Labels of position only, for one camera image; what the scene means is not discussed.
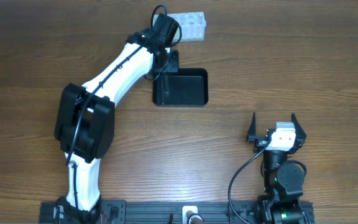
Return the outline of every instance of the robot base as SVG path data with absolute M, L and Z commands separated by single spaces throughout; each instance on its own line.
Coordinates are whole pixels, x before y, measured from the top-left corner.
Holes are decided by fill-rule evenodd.
M 233 206 L 241 217 L 250 224 L 258 224 L 253 207 L 257 201 L 233 201 Z M 125 200 L 102 200 L 103 222 L 108 224 L 182 224 L 182 208 L 197 206 L 198 214 L 207 224 L 241 224 L 242 222 L 229 209 L 226 202 L 126 202 Z M 42 202 L 39 223 L 55 223 L 53 208 L 55 202 Z M 311 223 L 314 223 L 313 204 L 301 202 L 301 206 Z M 65 216 L 60 223 L 78 223 Z

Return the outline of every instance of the wood grain surface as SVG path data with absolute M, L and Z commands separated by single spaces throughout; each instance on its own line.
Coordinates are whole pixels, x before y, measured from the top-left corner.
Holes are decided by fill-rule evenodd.
M 227 201 L 259 134 L 295 112 L 308 135 L 302 200 L 318 223 L 358 223 L 358 1 L 0 0 L 0 222 L 37 222 L 43 201 L 68 190 L 53 129 L 60 94 L 99 74 L 153 8 L 203 11 L 203 42 L 180 43 L 180 66 L 209 73 L 203 108 L 161 108 L 139 80 L 116 109 L 102 159 L 105 199 Z M 232 197 L 263 194 L 259 158 Z

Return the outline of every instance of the white plastic part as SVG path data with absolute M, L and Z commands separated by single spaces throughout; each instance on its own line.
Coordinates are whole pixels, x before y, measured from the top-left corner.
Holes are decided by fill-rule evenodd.
M 100 196 L 98 186 L 100 159 L 93 159 L 89 164 L 86 163 L 83 158 L 73 153 L 70 161 L 75 161 L 78 166 L 76 173 L 78 209 L 90 211 Z M 68 181 L 70 187 L 68 189 L 66 200 L 71 206 L 75 207 L 73 178 L 74 168 L 69 165 Z
M 97 77 L 84 83 L 86 91 L 92 92 L 120 62 L 133 53 L 139 47 L 137 44 L 126 44 L 124 50 L 102 73 Z M 128 89 L 143 75 L 147 74 L 152 68 L 153 54 L 146 48 L 141 48 L 132 58 L 124 63 L 122 68 L 114 72 L 111 77 L 104 83 L 103 87 L 96 92 L 96 96 L 108 96 L 116 106 L 119 100 L 124 96 Z
M 276 131 L 266 150 L 289 151 L 295 142 L 295 125 L 292 122 L 276 122 Z
M 182 37 L 180 41 L 201 41 L 204 40 L 206 21 L 203 12 L 187 12 L 168 14 L 179 22 Z M 153 24 L 157 20 L 158 14 L 153 17 Z M 173 38 L 173 42 L 179 39 L 179 29 Z

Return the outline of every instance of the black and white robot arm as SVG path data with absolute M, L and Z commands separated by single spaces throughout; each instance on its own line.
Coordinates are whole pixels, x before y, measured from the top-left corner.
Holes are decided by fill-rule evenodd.
M 130 35 L 118 58 L 97 77 L 63 90 L 55 138 L 65 151 L 70 187 L 58 199 L 54 218 L 69 214 L 81 223 L 99 218 L 99 167 L 114 136 L 114 109 L 140 77 L 169 64 L 165 48 L 178 28 L 178 22 L 160 14 L 153 28 Z

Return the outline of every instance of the wooden table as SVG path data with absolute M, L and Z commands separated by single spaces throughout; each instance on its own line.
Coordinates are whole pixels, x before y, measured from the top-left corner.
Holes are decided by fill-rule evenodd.
M 103 157 L 103 198 L 227 201 L 259 134 L 295 112 L 308 135 L 302 200 L 318 223 L 358 223 L 358 1 L 162 1 L 205 12 L 203 42 L 181 43 L 180 66 L 209 73 L 203 108 L 161 108 L 139 80 L 116 109 Z M 0 222 L 37 222 L 43 201 L 68 190 L 53 137 L 63 88 L 95 77 L 146 28 L 161 1 L 0 0 Z M 259 158 L 237 178 L 235 200 L 263 194 Z

